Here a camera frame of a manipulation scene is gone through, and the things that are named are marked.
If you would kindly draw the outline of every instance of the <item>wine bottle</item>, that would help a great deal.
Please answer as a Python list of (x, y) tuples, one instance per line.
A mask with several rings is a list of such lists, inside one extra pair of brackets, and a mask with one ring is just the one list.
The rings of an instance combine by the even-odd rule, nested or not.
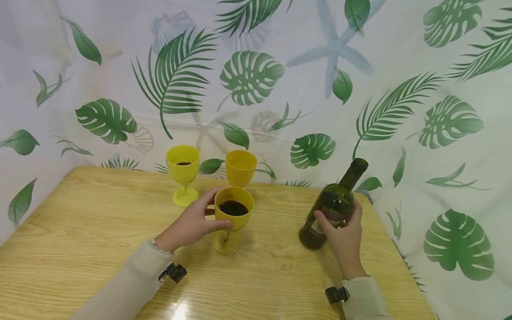
[(344, 227), (352, 217), (354, 210), (354, 194), (352, 189), (368, 168), (368, 162), (356, 158), (339, 183), (331, 183), (320, 191), (313, 207), (308, 213), (306, 222), (298, 232), (298, 238), (308, 249), (317, 250), (323, 247), (327, 238), (316, 219), (314, 212), (322, 211), (333, 227)]

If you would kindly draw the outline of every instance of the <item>yellow wine glass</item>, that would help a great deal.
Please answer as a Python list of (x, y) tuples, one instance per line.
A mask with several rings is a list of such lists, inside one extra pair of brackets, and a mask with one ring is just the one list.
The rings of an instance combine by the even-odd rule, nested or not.
[(170, 176), (183, 186), (174, 192), (173, 201), (180, 207), (187, 207), (199, 197), (198, 192), (189, 185), (199, 172), (199, 150), (189, 145), (178, 145), (167, 151), (166, 160)]
[(240, 188), (249, 184), (258, 165), (255, 155), (245, 150), (233, 150), (226, 155), (226, 178)]
[[(247, 213), (234, 216), (234, 212), (224, 212), (221, 208), (222, 204), (227, 201), (236, 201), (241, 203), (247, 209)], [(219, 230), (214, 236), (214, 248), (222, 254), (233, 254), (240, 249), (242, 241), (240, 239), (239, 231), (245, 227), (254, 208), (254, 198), (249, 191), (240, 187), (231, 186), (226, 187), (215, 195), (215, 219), (229, 220), (233, 224), (230, 230)]]

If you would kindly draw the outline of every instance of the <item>beige sleeve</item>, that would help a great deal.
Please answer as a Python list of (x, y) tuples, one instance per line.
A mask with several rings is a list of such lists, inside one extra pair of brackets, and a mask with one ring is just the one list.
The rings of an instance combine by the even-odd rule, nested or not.
[(123, 268), (71, 320), (132, 320), (160, 289), (158, 276), (173, 255), (144, 242)]
[(343, 307), (347, 320), (391, 320), (372, 276), (344, 281), (344, 287), (350, 294)]

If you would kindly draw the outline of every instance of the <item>wooden table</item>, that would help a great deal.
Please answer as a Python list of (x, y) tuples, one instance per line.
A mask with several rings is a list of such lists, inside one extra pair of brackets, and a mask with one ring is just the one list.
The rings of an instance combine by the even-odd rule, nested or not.
[[(198, 178), (199, 193), (226, 181)], [(67, 319), (144, 241), (183, 210), (169, 175), (78, 167), (0, 248), (2, 319)], [(341, 274), (327, 246), (308, 251), (297, 232), (318, 189), (253, 183), (256, 206), (243, 247), (217, 253), (212, 235), (177, 251), (188, 275), (167, 280), (137, 319), (343, 319), (324, 290)], [(434, 319), (371, 204), (361, 258), (394, 320)]]

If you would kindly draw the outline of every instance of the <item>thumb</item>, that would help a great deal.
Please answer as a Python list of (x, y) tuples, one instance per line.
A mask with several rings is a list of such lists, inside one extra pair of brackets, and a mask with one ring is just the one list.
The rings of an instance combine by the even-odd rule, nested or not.
[(206, 221), (206, 232), (214, 232), (217, 230), (228, 230), (233, 228), (233, 223), (229, 220), (211, 220)]
[(315, 214), (316, 219), (318, 220), (318, 223), (320, 224), (320, 227), (322, 227), (322, 230), (324, 231), (324, 233), (326, 235), (330, 234), (334, 230), (334, 227), (324, 216), (324, 213), (322, 211), (316, 210), (314, 212), (314, 214)]

